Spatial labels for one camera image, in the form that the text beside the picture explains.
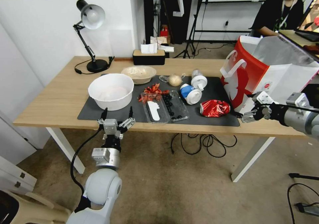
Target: red can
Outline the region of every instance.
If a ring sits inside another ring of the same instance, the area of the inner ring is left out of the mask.
[[[230,105],[225,101],[208,100],[200,104],[200,113],[205,117],[221,117],[230,112]]]

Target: black shirt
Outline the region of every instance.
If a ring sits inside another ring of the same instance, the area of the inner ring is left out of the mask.
[[[290,7],[284,6],[283,14],[281,15],[282,1],[283,0],[266,0],[260,7],[251,29],[256,30],[267,27],[272,31],[276,31],[286,15],[288,15],[288,18],[280,29],[296,29],[303,17],[303,1],[298,0],[291,10]],[[255,32],[254,36],[259,37],[260,34]]]

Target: tabletop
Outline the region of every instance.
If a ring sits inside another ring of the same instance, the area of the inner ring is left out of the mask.
[[[43,89],[28,107],[13,122],[17,126],[58,127],[76,129],[98,129],[94,120],[78,120],[83,105],[88,98],[87,88],[101,74],[84,75],[74,71],[74,66],[88,60],[87,56],[75,56],[60,73]],[[153,66],[157,75],[172,73],[191,76],[198,68],[205,76],[221,77],[219,72],[225,60],[214,59],[165,59],[165,65]],[[120,73],[123,68],[132,66],[131,61],[113,61],[105,73]],[[84,71],[86,63],[77,68]],[[152,124],[135,123],[131,131],[174,132],[199,134],[242,134],[258,136],[304,136],[291,127],[284,127],[275,120],[260,120],[252,123],[241,123],[240,127],[186,125],[186,124]]]
[[[295,44],[303,47],[304,45],[315,45],[317,42],[309,41],[295,33],[294,30],[280,30],[280,34],[284,35],[286,38],[294,42]]]

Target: floor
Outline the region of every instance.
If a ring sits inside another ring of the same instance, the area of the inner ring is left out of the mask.
[[[220,47],[221,44],[200,43],[202,47]],[[185,47],[175,46],[177,55]],[[211,51],[202,49],[196,58],[225,58],[233,49],[226,45]],[[76,149],[91,136],[91,130],[62,130]],[[121,164],[118,170],[123,187],[111,215],[112,224],[145,223],[232,223],[282,224],[291,223],[287,202],[287,188],[294,183],[287,175],[297,172],[318,175],[319,142],[310,138],[277,138],[266,149],[249,171],[233,183],[230,174],[239,165],[258,137],[238,136],[238,143],[227,148],[225,157],[211,157],[205,149],[190,156],[176,139],[175,153],[169,147],[173,134],[127,132],[121,142]],[[232,135],[218,135],[225,144],[232,144]],[[90,141],[79,157],[86,166],[83,175],[76,178],[85,184],[96,170],[91,159],[94,147],[103,143],[102,133]],[[183,135],[187,151],[198,148],[198,138]],[[221,154],[222,148],[214,143],[210,152]],[[70,162],[50,138],[44,149],[37,151],[19,165],[38,179],[34,192],[74,209],[80,199],[80,189],[70,178]],[[319,182],[296,180],[319,190]],[[294,187],[292,203],[319,201],[311,191]],[[299,213],[294,209],[296,223],[318,223],[319,218]]]

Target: paper bowl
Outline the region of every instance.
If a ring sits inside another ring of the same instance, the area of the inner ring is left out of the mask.
[[[156,75],[156,70],[150,66],[130,66],[121,72],[132,78],[134,84],[141,85],[150,82]]]

